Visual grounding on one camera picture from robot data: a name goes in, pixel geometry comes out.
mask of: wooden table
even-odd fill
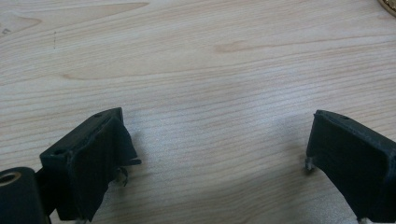
[[[396,19],[375,0],[7,0],[0,55],[0,170],[123,108],[143,164],[93,223],[357,223],[304,174],[312,115],[396,139]]]

